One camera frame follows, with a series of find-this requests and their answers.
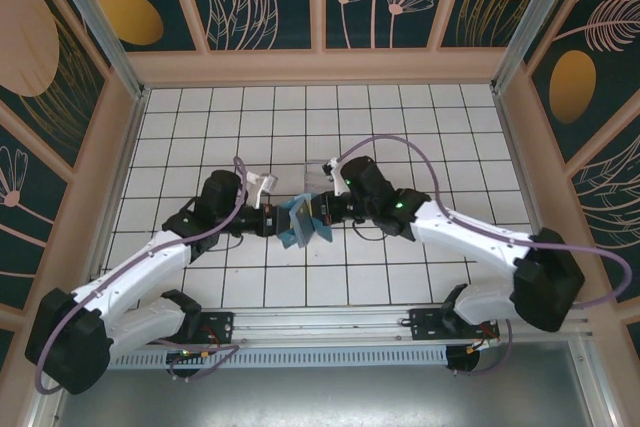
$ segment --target grid tile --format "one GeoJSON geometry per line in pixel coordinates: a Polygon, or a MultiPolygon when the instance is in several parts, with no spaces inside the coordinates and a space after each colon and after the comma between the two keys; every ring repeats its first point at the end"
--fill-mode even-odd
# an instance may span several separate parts
{"type": "Polygon", "coordinates": [[[242,110],[273,110],[274,87],[245,87],[242,110]]]}
{"type": "Polygon", "coordinates": [[[273,131],[273,111],[242,112],[240,136],[271,135],[273,131]]]}
{"type": "Polygon", "coordinates": [[[327,135],[338,133],[338,111],[307,111],[307,135],[327,135]]]}
{"type": "Polygon", "coordinates": [[[163,178],[163,168],[133,168],[125,197],[159,197],[163,178]]]}
{"type": "Polygon", "coordinates": [[[124,199],[118,219],[118,232],[151,232],[158,210],[158,199],[124,199]]]}
{"type": "MultiPolygon", "coordinates": [[[[340,116],[340,129],[342,129],[342,113],[340,116]]],[[[402,109],[376,109],[371,112],[371,118],[373,132],[376,134],[404,134],[406,132],[402,109]]]]}
{"type": "Polygon", "coordinates": [[[424,263],[390,265],[389,290],[393,304],[431,303],[427,266],[424,263]]]}
{"type": "Polygon", "coordinates": [[[464,107],[462,92],[457,84],[432,85],[431,95],[436,107],[464,107]]]}
{"type": "Polygon", "coordinates": [[[400,92],[397,85],[370,85],[369,102],[372,109],[400,107],[400,92]]]}
{"type": "Polygon", "coordinates": [[[179,113],[174,137],[204,137],[207,133],[209,114],[204,112],[179,113]]]}
{"type": "Polygon", "coordinates": [[[225,269],[222,307],[263,307],[264,276],[264,267],[225,269]]]}
{"type": "Polygon", "coordinates": [[[216,87],[211,97],[211,110],[241,110],[243,94],[242,87],[216,87]]]}
{"type": "Polygon", "coordinates": [[[307,109],[337,109],[337,89],[334,85],[307,87],[307,109]]]}
{"type": "Polygon", "coordinates": [[[213,89],[182,89],[180,112],[209,112],[213,89]]]}
{"type": "Polygon", "coordinates": [[[347,305],[346,267],[308,267],[307,305],[347,305]]]}
{"type": "Polygon", "coordinates": [[[428,85],[401,85],[400,97],[403,107],[433,107],[428,85]]]}
{"type": "Polygon", "coordinates": [[[274,164],[302,164],[305,162],[304,137],[273,137],[274,164]]]}
{"type": "Polygon", "coordinates": [[[223,269],[187,269],[184,293],[209,308],[222,307],[223,269]]]}
{"type": "Polygon", "coordinates": [[[340,111],[340,134],[371,135],[371,132],[369,110],[344,109],[340,111]]]}
{"type": "Polygon", "coordinates": [[[173,133],[176,114],[147,114],[144,117],[141,139],[167,139],[173,133]]]}
{"type": "Polygon", "coordinates": [[[172,167],[199,166],[202,162],[202,149],[204,149],[204,138],[173,139],[167,165],[172,167]]]}
{"type": "Polygon", "coordinates": [[[338,108],[368,109],[369,91],[366,85],[339,85],[338,108]]]}
{"type": "Polygon", "coordinates": [[[265,307],[300,307],[305,305],[306,272],[304,267],[267,269],[265,307]]]}
{"type": "Polygon", "coordinates": [[[163,167],[167,164],[171,139],[138,141],[133,167],[163,167]]]}
{"type": "Polygon", "coordinates": [[[198,187],[199,167],[169,167],[164,176],[162,197],[192,197],[198,187]]]}
{"type": "Polygon", "coordinates": [[[495,107],[468,109],[473,132],[502,132],[502,125],[495,107]]]}
{"type": "Polygon", "coordinates": [[[207,137],[237,137],[240,112],[212,112],[207,125],[207,137]]]}
{"type": "MultiPolygon", "coordinates": [[[[211,172],[233,171],[236,154],[249,170],[279,178],[270,198],[277,205],[303,191],[305,161],[326,162],[372,132],[408,138],[422,149],[445,205],[530,232],[487,92],[487,86],[455,84],[154,91],[102,265],[116,266],[139,251],[152,231],[197,195],[211,172]]],[[[379,140],[354,155],[376,159],[394,187],[433,196],[426,166],[406,145],[379,140]]],[[[331,189],[325,184],[321,190],[331,189]]],[[[370,221],[358,230],[371,240],[358,237],[347,222],[334,228],[333,242],[316,236],[306,249],[284,249],[275,237],[255,235],[245,235],[233,248],[239,239],[223,234],[211,251],[153,286],[143,301],[178,288],[205,308],[430,303],[442,302],[459,283],[495,275],[439,245],[379,240],[382,233],[370,221]]]]}
{"type": "Polygon", "coordinates": [[[152,90],[147,112],[177,112],[181,92],[181,89],[152,90]]]}
{"type": "Polygon", "coordinates": [[[276,87],[276,110],[304,110],[305,108],[305,88],[304,87],[276,87]]]}
{"type": "Polygon", "coordinates": [[[385,265],[349,265],[347,274],[350,305],[389,303],[389,282],[385,265]]]}
{"type": "Polygon", "coordinates": [[[445,132],[471,132],[469,117],[464,109],[436,109],[438,129],[445,132]]]}
{"type": "Polygon", "coordinates": [[[276,111],[273,118],[273,135],[304,135],[305,113],[301,111],[276,111]]]}
{"type": "Polygon", "coordinates": [[[493,95],[487,84],[461,85],[464,103],[467,107],[489,107],[493,106],[493,95]]]}
{"type": "Polygon", "coordinates": [[[404,122],[408,134],[437,134],[438,124],[434,109],[404,109],[404,122]]]}

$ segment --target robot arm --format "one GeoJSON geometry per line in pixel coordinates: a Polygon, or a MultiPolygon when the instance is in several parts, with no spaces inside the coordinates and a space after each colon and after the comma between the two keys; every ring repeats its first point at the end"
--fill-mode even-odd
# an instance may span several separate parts
{"type": "MultiPolygon", "coordinates": [[[[254,176],[251,198],[223,229],[231,235],[252,233],[279,236],[285,247],[303,246],[313,234],[346,219],[370,219],[387,235],[408,241],[439,244],[493,267],[503,279],[486,285],[456,286],[442,306],[443,323],[452,334],[465,326],[488,320],[521,317],[542,330],[557,331],[584,283],[584,277],[568,253],[539,251],[492,240],[448,220],[436,202],[412,189],[394,189],[375,162],[359,157],[325,166],[334,182],[333,192],[304,194],[281,206],[260,204],[259,197],[275,185],[269,175],[254,176]]],[[[179,291],[165,292],[158,301],[135,311],[130,307],[154,284],[182,269],[211,249],[220,233],[196,242],[182,243],[220,225],[234,208],[240,179],[232,172],[215,171],[205,182],[202,195],[171,216],[153,239],[135,256],[105,276],[65,294],[55,289],[41,301],[26,357],[36,364],[51,332],[69,311],[95,292],[100,284],[124,269],[141,253],[149,253],[86,304],[53,343],[44,371],[71,393],[91,387],[111,359],[159,338],[180,333],[191,339],[199,325],[200,305],[179,291]],[[172,247],[155,254],[151,249],[167,242],[172,247]]],[[[478,220],[465,219],[485,231],[509,239],[562,242],[555,232],[543,229],[537,236],[509,232],[478,220]]]]}

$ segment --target leaf illustration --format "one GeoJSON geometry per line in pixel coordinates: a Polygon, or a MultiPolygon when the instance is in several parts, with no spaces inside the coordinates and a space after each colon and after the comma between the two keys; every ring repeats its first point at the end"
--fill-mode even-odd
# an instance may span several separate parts
{"type": "Polygon", "coordinates": [[[277,0],[209,0],[207,37],[215,50],[270,49],[277,33],[277,0]]]}
{"type": "Polygon", "coordinates": [[[591,50],[622,52],[640,33],[640,0],[606,0],[581,28],[591,50]]]}

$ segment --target purple cable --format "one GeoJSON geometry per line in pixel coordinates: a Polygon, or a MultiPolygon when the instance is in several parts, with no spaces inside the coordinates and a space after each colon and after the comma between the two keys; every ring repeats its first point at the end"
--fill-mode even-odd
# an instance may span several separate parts
{"type": "MultiPolygon", "coordinates": [[[[244,162],[242,162],[242,159],[240,157],[236,156],[236,157],[233,158],[233,164],[238,169],[238,172],[240,172],[240,175],[242,177],[242,187],[240,189],[240,195],[236,199],[236,205],[235,205],[233,211],[229,214],[229,217],[224,219],[220,224],[216,225],[213,229],[211,229],[211,230],[209,230],[207,232],[204,232],[203,234],[194,235],[193,237],[187,237],[186,239],[172,240],[171,242],[167,242],[165,244],[153,247],[152,249],[150,249],[150,250],[140,254],[139,256],[135,257],[130,262],[128,262],[124,267],[122,267],[120,270],[118,270],[115,274],[113,274],[112,277],[108,278],[103,284],[101,284],[98,287],[96,287],[96,290],[91,292],[78,305],[76,305],[73,309],[71,309],[69,311],[69,313],[67,313],[67,315],[65,315],[62,318],[60,323],[58,325],[56,325],[56,327],[51,332],[51,335],[49,335],[49,338],[47,339],[47,342],[44,344],[44,347],[42,349],[42,353],[40,354],[40,357],[38,358],[38,364],[36,366],[35,384],[36,384],[36,390],[40,394],[42,394],[42,395],[55,394],[56,392],[58,392],[58,391],[60,391],[62,389],[61,385],[58,385],[58,386],[54,387],[53,389],[47,389],[44,385],[42,385],[42,373],[44,371],[44,364],[45,364],[45,362],[47,360],[47,357],[49,356],[49,352],[51,351],[51,347],[53,346],[54,342],[56,341],[56,339],[60,335],[60,332],[62,332],[62,330],[66,327],[66,325],[69,323],[69,321],[78,312],[80,312],[89,302],[91,302],[93,299],[96,298],[98,293],[100,293],[103,290],[105,290],[107,287],[109,287],[109,285],[111,285],[117,279],[122,277],[126,272],[128,272],[131,268],[133,268],[135,265],[137,265],[138,262],[142,261],[143,259],[147,258],[148,256],[156,254],[157,252],[159,252],[159,251],[161,251],[163,249],[166,249],[168,247],[173,247],[174,245],[188,244],[190,242],[197,242],[198,240],[204,239],[205,237],[209,237],[210,235],[216,234],[217,232],[219,232],[222,229],[224,229],[233,220],[233,218],[238,214],[238,212],[242,208],[242,205],[244,204],[244,198],[245,198],[246,193],[247,193],[247,171],[246,171],[244,162]]],[[[227,357],[230,357],[231,355],[235,354],[236,351],[237,351],[237,349],[235,351],[233,351],[232,354],[230,354],[227,357]]]]}
{"type": "Polygon", "coordinates": [[[498,362],[493,364],[491,367],[487,367],[486,369],[482,369],[482,370],[464,372],[464,375],[468,375],[469,377],[474,377],[476,375],[493,374],[494,372],[497,372],[498,370],[500,370],[502,366],[507,363],[507,360],[509,360],[509,357],[511,357],[511,351],[513,350],[513,330],[511,329],[511,322],[509,322],[509,319],[504,319],[504,321],[507,324],[508,342],[507,342],[507,351],[504,353],[502,358],[498,362]]]}
{"type": "MultiPolygon", "coordinates": [[[[209,374],[213,374],[216,370],[218,370],[218,368],[220,368],[220,366],[222,364],[224,364],[227,360],[229,360],[231,357],[233,357],[235,355],[235,353],[238,352],[238,350],[240,350],[240,346],[239,345],[225,345],[223,347],[215,347],[215,348],[211,349],[211,348],[207,348],[207,347],[200,347],[198,345],[180,345],[180,344],[176,344],[176,343],[173,343],[173,342],[169,342],[168,340],[164,340],[164,339],[158,339],[154,343],[155,344],[166,345],[167,347],[173,347],[175,349],[191,350],[191,351],[194,351],[194,352],[207,352],[209,354],[215,354],[216,352],[224,352],[226,350],[230,350],[231,351],[227,355],[222,357],[218,362],[213,364],[211,367],[207,367],[206,369],[201,369],[198,372],[196,372],[195,374],[187,377],[185,379],[185,382],[191,382],[192,380],[198,380],[198,379],[201,379],[202,377],[206,377],[209,374]]],[[[173,359],[173,361],[169,365],[169,372],[171,373],[171,375],[173,377],[176,377],[176,374],[173,371],[173,368],[175,367],[175,365],[178,362],[180,362],[180,360],[181,360],[180,358],[173,359]]]]}
{"type": "Polygon", "coordinates": [[[366,145],[369,142],[373,142],[373,141],[375,141],[377,139],[390,139],[390,140],[396,140],[398,142],[402,142],[403,144],[408,145],[410,148],[412,148],[422,158],[422,160],[426,164],[427,168],[429,169],[429,173],[431,174],[431,177],[433,179],[435,200],[436,200],[436,203],[438,204],[438,208],[440,208],[442,213],[445,214],[447,216],[447,218],[451,222],[453,222],[454,224],[457,224],[460,227],[464,227],[465,229],[468,229],[468,230],[470,230],[472,232],[475,232],[476,234],[484,235],[485,237],[488,237],[488,238],[493,239],[493,240],[497,240],[499,242],[505,242],[507,244],[519,245],[521,247],[529,247],[529,248],[534,248],[534,249],[562,250],[562,251],[569,251],[569,252],[584,252],[584,253],[588,253],[588,254],[596,254],[596,255],[600,255],[602,257],[606,257],[608,259],[611,259],[611,260],[617,262],[618,264],[620,264],[622,266],[622,269],[624,270],[624,278],[623,278],[622,282],[620,282],[620,285],[618,285],[618,287],[616,287],[611,292],[609,292],[609,293],[607,293],[607,294],[605,294],[602,297],[599,297],[597,299],[589,300],[587,302],[575,303],[575,304],[573,304],[573,308],[585,309],[587,307],[593,307],[595,305],[600,305],[600,304],[603,304],[603,303],[608,302],[610,300],[614,300],[618,295],[620,295],[622,292],[624,292],[627,289],[627,287],[629,287],[629,285],[631,284],[631,279],[633,277],[633,272],[631,270],[631,266],[629,265],[629,263],[625,259],[620,257],[618,254],[614,254],[613,252],[609,252],[609,251],[604,250],[604,249],[599,249],[597,247],[585,247],[585,246],[580,246],[580,245],[566,245],[566,244],[553,244],[553,243],[545,243],[545,242],[531,242],[531,241],[526,241],[526,240],[511,239],[509,237],[505,237],[503,235],[496,234],[494,232],[488,232],[488,231],[482,229],[481,227],[477,227],[475,225],[468,224],[468,223],[458,219],[454,215],[450,214],[449,213],[449,209],[447,209],[447,207],[444,205],[444,203],[442,202],[442,199],[440,197],[440,185],[439,185],[438,179],[436,177],[436,172],[433,169],[433,165],[431,165],[431,161],[427,158],[427,156],[424,154],[424,152],[422,152],[418,148],[418,146],[416,146],[415,144],[413,144],[412,142],[410,142],[410,141],[408,141],[406,139],[403,139],[402,137],[398,137],[397,135],[388,135],[388,134],[374,135],[372,137],[369,137],[368,139],[363,140],[362,142],[358,142],[356,145],[351,147],[344,154],[342,154],[340,157],[338,157],[338,162],[341,162],[342,160],[344,160],[345,157],[351,155],[354,151],[356,151],[357,149],[359,149],[363,145],[366,145]]]}

